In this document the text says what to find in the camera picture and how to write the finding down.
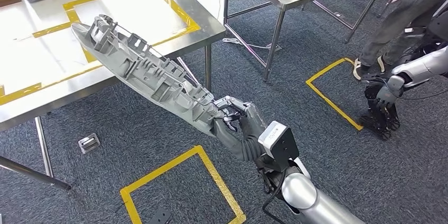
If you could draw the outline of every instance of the yellow tape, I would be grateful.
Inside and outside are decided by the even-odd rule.
[[[87,3],[87,2],[91,2],[91,1],[95,1],[95,0],[75,0],[75,1],[70,1],[68,3],[65,3],[63,5],[63,7],[64,7],[65,11],[68,11],[68,10],[74,9],[74,6],[76,6],[76,5],[84,4],[84,3]]]
[[[54,27],[49,27],[48,29],[45,29],[45,30],[34,32],[33,33],[33,37],[34,38],[40,38],[41,36],[44,36],[44,35],[47,35],[47,34],[50,34],[50,33],[56,32],[56,31],[59,31],[59,30],[67,29],[70,26],[71,26],[71,22],[62,23],[62,24],[59,24],[59,25],[54,26]]]
[[[56,32],[56,31],[59,31],[59,30],[67,29],[67,28],[69,28],[71,26],[71,23],[73,23],[73,22],[80,22],[79,16],[76,13],[76,10],[75,10],[74,7],[76,5],[80,5],[80,4],[91,2],[91,1],[94,1],[94,0],[75,0],[75,1],[72,1],[72,2],[65,3],[63,5],[63,8],[66,11],[67,17],[68,17],[70,22],[62,23],[62,24],[59,24],[59,25],[54,26],[54,27],[50,27],[50,28],[45,29],[45,30],[34,32],[32,34],[33,37],[39,38],[41,36],[44,36],[44,35],[47,35],[47,34],[50,34],[50,33]],[[178,37],[183,36],[185,34],[188,34],[188,33],[191,33],[191,32],[194,32],[194,31],[197,31],[197,30],[201,29],[201,27],[174,0],[164,0],[164,1],[171,7],[172,10],[174,10],[176,12],[176,14],[182,19],[182,21],[187,25],[187,27],[182,29],[182,30],[179,30],[176,33],[174,33],[174,35],[172,37],[170,37],[168,39],[165,39],[163,41],[157,42],[157,43],[153,44],[152,46],[157,46],[159,44],[165,43],[165,42],[170,41],[172,39],[178,38]],[[86,49],[83,48],[82,51],[83,51],[83,53],[84,53],[88,63],[96,61],[96,58],[92,54],[90,54]],[[91,70],[93,70],[95,68],[90,68],[88,70],[77,72],[77,73],[75,73],[75,74],[73,74],[71,76],[68,76],[67,78],[64,78],[64,79],[62,79],[60,81],[54,82],[54,83],[52,83],[50,85],[42,86],[42,83],[37,83],[35,85],[32,85],[32,86],[26,87],[24,89],[18,90],[18,91],[14,92],[14,93],[11,93],[9,95],[4,95],[4,92],[3,92],[3,94],[0,95],[0,105],[6,104],[6,103],[8,103],[10,101],[13,101],[15,99],[19,99],[21,97],[27,96],[27,95],[29,95],[31,93],[36,92],[36,91],[39,91],[39,90],[42,90],[44,88],[50,87],[50,86],[52,86],[52,85],[54,85],[56,83],[60,83],[60,82],[66,81],[66,80],[71,79],[71,78],[73,78],[75,76],[78,76],[78,75],[83,74],[85,72],[91,71]]]
[[[39,90],[42,90],[42,89],[45,89],[45,88],[54,86],[54,85],[56,85],[56,84],[58,84],[58,83],[61,83],[61,82],[63,82],[63,81],[72,79],[72,78],[74,78],[74,77],[76,77],[76,76],[78,76],[78,75],[81,75],[81,74],[83,74],[83,73],[86,73],[86,72],[95,70],[95,69],[97,69],[97,68],[100,68],[100,67],[102,67],[102,64],[100,64],[99,62],[98,62],[98,63],[90,63],[90,64],[88,64],[87,66],[88,66],[87,69],[84,69],[84,70],[82,70],[82,71],[80,71],[80,72],[77,72],[77,73],[75,73],[75,74],[71,74],[71,75],[69,75],[69,76],[67,76],[67,77],[65,77],[65,78],[63,78],[63,79],[61,79],[61,80],[52,82],[52,83],[50,83],[50,84],[48,84],[48,85],[43,85],[43,84],[40,82],[40,83],[36,83],[36,84],[34,84],[34,85],[32,85],[32,86],[29,86],[29,87],[20,89],[20,90],[18,90],[18,91],[16,91],[16,92],[13,92],[13,93],[11,93],[11,94],[8,94],[8,95],[0,95],[0,105],[7,104],[7,103],[10,102],[10,101],[13,101],[13,100],[22,98],[22,97],[24,97],[24,96],[27,96],[27,95],[32,94],[32,93],[34,93],[34,92],[37,92],[37,91],[39,91]]]
[[[316,73],[315,75],[313,75],[310,79],[308,79],[306,81],[306,84],[308,86],[310,86],[310,88],[312,90],[314,90],[314,92],[316,92],[320,97],[322,97],[326,103],[328,103],[334,110],[336,110],[343,118],[345,118],[349,123],[351,123],[351,125],[353,125],[357,130],[362,130],[362,126],[358,125],[353,119],[351,119],[345,112],[343,112],[338,106],[336,106],[336,104],[334,104],[330,99],[328,99],[322,92],[320,92],[313,84],[312,81],[317,79],[319,76],[323,75],[324,73],[328,72],[330,69],[332,69],[333,67],[339,65],[340,63],[344,62],[344,61],[348,61],[350,63],[353,64],[353,61],[351,61],[348,58],[342,58],[332,64],[330,64],[329,66],[325,67],[324,69],[322,69],[321,71],[319,71],[318,73]]]
[[[216,183],[219,190],[221,191],[222,195],[226,199],[227,203],[229,203],[230,207],[232,208],[232,210],[234,211],[234,213],[236,215],[236,217],[233,220],[231,220],[229,223],[241,224],[246,220],[246,216],[244,215],[243,211],[241,210],[241,207],[238,205],[237,201],[235,200],[235,198],[232,195],[232,193],[230,192],[230,190],[227,188],[226,184],[222,180],[218,171],[213,166],[213,163],[208,158],[206,152],[204,151],[204,148],[202,148],[202,146],[195,146],[192,149],[190,149],[190,150],[186,151],[185,153],[179,155],[178,157],[174,158],[173,160],[169,161],[168,163],[162,165],[161,167],[154,170],[153,172],[149,173],[148,175],[138,179],[134,183],[132,183],[128,186],[125,186],[124,188],[122,188],[120,190],[120,194],[122,195],[123,202],[125,203],[129,217],[133,224],[142,224],[142,220],[138,216],[137,209],[135,208],[134,202],[132,201],[132,198],[130,197],[130,193],[137,190],[144,184],[147,184],[149,181],[155,179],[156,177],[160,176],[161,174],[172,169],[173,167],[179,165],[181,162],[185,161],[186,159],[192,157],[195,154],[199,155],[202,162],[206,166],[206,169],[208,170],[208,172],[210,173],[214,182]]]
[[[180,17],[180,19],[182,19],[182,21],[187,25],[187,27],[183,30],[180,30],[176,33],[174,33],[174,35],[168,39],[165,39],[163,41],[157,42],[152,44],[152,46],[157,46],[159,44],[168,42],[170,40],[176,39],[180,36],[183,36],[185,34],[200,30],[201,27],[193,20],[193,18],[191,18],[185,11],[184,9],[182,9],[174,0],[164,0],[173,11],[176,12],[176,14]]]
[[[219,175],[216,168],[213,166],[213,163],[207,156],[206,152],[202,148],[202,146],[196,146],[199,147],[199,157],[201,157],[202,162],[206,166],[207,170],[209,171],[211,177],[213,178],[214,182],[218,186],[221,193],[224,195],[224,198],[226,198],[227,203],[230,205],[232,210],[234,211],[236,218],[232,220],[230,223],[243,223],[246,220],[246,216],[241,210],[241,207],[238,205],[237,201],[233,197],[232,193],[230,192],[229,188],[227,188],[226,184],[222,180],[221,176]]]

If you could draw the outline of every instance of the floor marking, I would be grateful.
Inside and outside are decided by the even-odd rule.
[[[324,69],[322,69],[321,71],[319,71],[318,73],[316,73],[315,75],[313,75],[310,79],[308,79],[306,81],[306,84],[308,86],[310,86],[310,88],[316,92],[320,97],[322,97],[326,103],[328,103],[334,110],[336,110],[342,117],[344,117],[349,123],[351,123],[351,125],[353,125],[357,130],[362,130],[362,126],[358,125],[353,119],[351,119],[345,112],[343,112],[338,106],[336,106],[336,104],[334,104],[330,99],[328,99],[322,92],[320,92],[313,84],[313,80],[317,79],[319,76],[323,75],[324,73],[328,72],[329,70],[331,70],[332,68],[334,68],[335,66],[339,65],[342,62],[350,62],[351,64],[353,64],[353,61],[351,61],[348,58],[342,58],[332,64],[330,64],[329,66],[325,67]]]
[[[233,212],[235,213],[235,218],[232,219],[229,224],[241,224],[244,221],[246,221],[246,215],[244,215],[243,211],[241,210],[241,207],[238,205],[237,201],[235,200],[234,196],[230,192],[229,188],[227,188],[226,184],[222,180],[221,176],[219,175],[216,168],[213,166],[213,163],[207,156],[206,152],[204,151],[204,148],[202,146],[195,146],[192,149],[186,151],[185,153],[179,155],[178,157],[174,158],[173,160],[169,161],[168,163],[162,165],[158,169],[154,170],[153,172],[149,173],[148,175],[138,179],[134,183],[123,187],[120,190],[120,194],[122,195],[123,202],[125,203],[127,212],[129,214],[129,217],[133,224],[142,224],[142,220],[140,219],[140,216],[138,215],[137,209],[135,208],[134,202],[132,201],[132,198],[130,196],[130,193],[137,190],[144,184],[147,184],[149,181],[155,179],[156,177],[162,175],[163,173],[167,172],[168,170],[174,168],[175,166],[179,165],[181,162],[185,161],[186,159],[192,157],[193,155],[198,154],[201,158],[202,162],[206,166],[206,169],[210,173],[211,177],[213,178],[214,182],[218,186],[219,190],[221,191],[222,195],[226,199],[227,203],[232,208]]]

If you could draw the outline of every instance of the gray plastic part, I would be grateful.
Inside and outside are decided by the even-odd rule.
[[[123,83],[201,132],[214,136],[213,119],[226,114],[213,103],[214,96],[206,88],[187,80],[181,66],[156,56],[145,40],[105,15],[95,17],[92,26],[73,23],[72,31],[81,46]]]

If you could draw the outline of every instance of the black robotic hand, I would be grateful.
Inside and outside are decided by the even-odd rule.
[[[237,139],[228,129],[228,125],[219,118],[216,118],[213,134],[224,146],[229,149],[238,159],[243,161],[254,161],[264,153],[263,146],[258,143],[258,137],[266,129],[266,123],[259,113],[257,107],[247,102],[238,106],[229,105],[241,113],[239,125],[243,134],[243,139]]]

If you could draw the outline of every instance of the sneaker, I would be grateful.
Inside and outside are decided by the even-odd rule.
[[[386,62],[384,62],[384,59],[382,58],[382,56],[379,56],[377,58],[378,64],[379,64],[379,68],[381,69],[381,73],[384,73],[386,70],[389,70],[390,65],[387,64]]]
[[[361,77],[364,74],[367,74],[367,72],[369,71],[368,66],[364,66],[363,64],[361,64],[361,62],[358,59],[355,59],[354,61],[354,66],[353,66],[353,76],[357,79],[357,80],[361,80]]]

